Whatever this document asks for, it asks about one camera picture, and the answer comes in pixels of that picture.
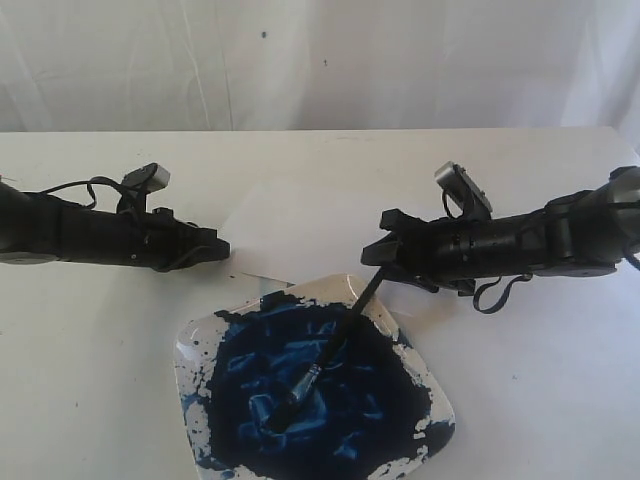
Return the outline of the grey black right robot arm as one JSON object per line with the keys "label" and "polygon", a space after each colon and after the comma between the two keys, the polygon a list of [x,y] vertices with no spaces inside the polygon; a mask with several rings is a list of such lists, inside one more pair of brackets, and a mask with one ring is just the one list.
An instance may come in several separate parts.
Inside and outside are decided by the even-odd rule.
{"label": "grey black right robot arm", "polygon": [[495,218],[466,170],[445,164],[435,175],[442,202],[460,215],[431,221],[399,209],[383,212],[385,236],[363,248],[360,261],[388,281],[479,299],[503,277],[608,275],[623,260],[639,264],[639,169],[620,167],[595,190],[549,201],[530,213]]}

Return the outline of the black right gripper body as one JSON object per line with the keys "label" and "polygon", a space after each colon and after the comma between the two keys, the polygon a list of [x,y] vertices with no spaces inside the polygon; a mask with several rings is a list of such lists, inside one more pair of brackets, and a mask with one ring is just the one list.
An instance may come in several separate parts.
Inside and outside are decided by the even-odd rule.
{"label": "black right gripper body", "polygon": [[394,280],[435,292],[460,282],[529,274],[550,264],[542,213],[499,219],[425,222],[416,231],[395,233],[401,242]]}

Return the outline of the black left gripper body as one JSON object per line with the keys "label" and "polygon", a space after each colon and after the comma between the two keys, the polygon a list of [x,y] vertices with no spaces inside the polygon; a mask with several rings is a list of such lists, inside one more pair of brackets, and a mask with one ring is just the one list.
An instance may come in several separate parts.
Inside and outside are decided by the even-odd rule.
{"label": "black left gripper body", "polygon": [[59,256],[72,263],[134,266],[168,272],[200,252],[197,231],[166,213],[137,218],[68,201],[59,203]]}

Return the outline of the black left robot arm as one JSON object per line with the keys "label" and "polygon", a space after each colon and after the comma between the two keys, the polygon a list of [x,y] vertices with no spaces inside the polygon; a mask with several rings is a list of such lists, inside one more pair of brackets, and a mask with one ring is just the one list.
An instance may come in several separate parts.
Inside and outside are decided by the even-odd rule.
{"label": "black left robot arm", "polygon": [[69,262],[149,268],[166,273],[225,260],[230,245],[215,229],[158,208],[90,210],[49,194],[1,186],[1,261]]}

